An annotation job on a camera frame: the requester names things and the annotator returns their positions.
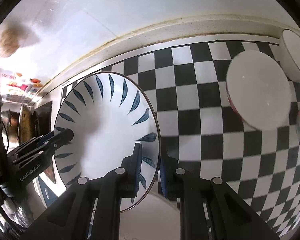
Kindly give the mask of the blue leaf pattern plate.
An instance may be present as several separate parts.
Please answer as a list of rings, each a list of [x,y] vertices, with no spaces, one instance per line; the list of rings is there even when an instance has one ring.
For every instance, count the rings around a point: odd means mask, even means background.
[[[119,167],[124,157],[142,146],[138,194],[124,198],[127,211],[145,198],[159,169],[160,131],[150,101],[129,78],[100,72],[70,90],[58,111],[54,132],[70,129],[73,139],[54,155],[66,187],[76,179],[96,179]]]

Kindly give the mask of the floral white bowl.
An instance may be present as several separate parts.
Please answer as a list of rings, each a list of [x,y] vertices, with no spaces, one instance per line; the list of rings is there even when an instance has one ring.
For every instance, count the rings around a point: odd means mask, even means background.
[[[226,74],[232,109],[251,127],[269,131],[288,119],[292,94],[280,65],[270,56],[247,50],[235,56]]]

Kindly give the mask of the black rimmed white bowl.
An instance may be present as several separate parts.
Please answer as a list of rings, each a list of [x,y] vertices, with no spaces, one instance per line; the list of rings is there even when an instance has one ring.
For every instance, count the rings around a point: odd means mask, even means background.
[[[285,74],[294,82],[300,83],[300,36],[289,29],[281,33],[280,63]]]

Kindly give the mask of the plain white plate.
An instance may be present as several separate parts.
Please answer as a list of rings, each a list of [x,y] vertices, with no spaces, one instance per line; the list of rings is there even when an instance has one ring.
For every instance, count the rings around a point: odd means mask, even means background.
[[[180,211],[176,204],[150,193],[121,213],[119,239],[181,239]]]

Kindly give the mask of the brown frying pan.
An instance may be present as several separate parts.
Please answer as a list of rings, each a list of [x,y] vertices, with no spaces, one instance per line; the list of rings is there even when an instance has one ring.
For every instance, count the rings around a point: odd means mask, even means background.
[[[25,106],[22,105],[19,114],[19,127],[18,127],[18,142],[23,144],[29,141],[33,136],[33,123],[32,123],[32,113]]]

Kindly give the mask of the black stove top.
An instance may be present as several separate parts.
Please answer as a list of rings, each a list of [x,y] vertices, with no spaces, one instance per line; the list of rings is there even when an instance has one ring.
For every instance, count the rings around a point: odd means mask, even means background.
[[[33,136],[39,137],[51,132],[51,113],[52,113],[52,101],[38,107],[33,111]]]

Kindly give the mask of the colourful fridge magnets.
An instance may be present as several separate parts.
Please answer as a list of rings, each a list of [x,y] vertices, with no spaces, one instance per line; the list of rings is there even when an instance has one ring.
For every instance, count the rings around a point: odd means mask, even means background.
[[[2,72],[0,74],[0,93],[6,103],[28,103],[43,87],[36,78],[22,76],[21,73]]]

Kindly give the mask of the black white checkered mat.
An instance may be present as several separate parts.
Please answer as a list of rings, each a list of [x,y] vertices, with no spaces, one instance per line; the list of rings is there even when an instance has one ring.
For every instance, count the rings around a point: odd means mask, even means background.
[[[217,40],[164,46],[106,63],[145,92],[158,115],[168,154],[191,172],[220,176],[279,235],[300,219],[300,144],[296,116],[300,83],[290,83],[288,120],[272,131],[257,131],[230,107],[226,73],[247,50],[279,59],[279,45],[252,40]]]

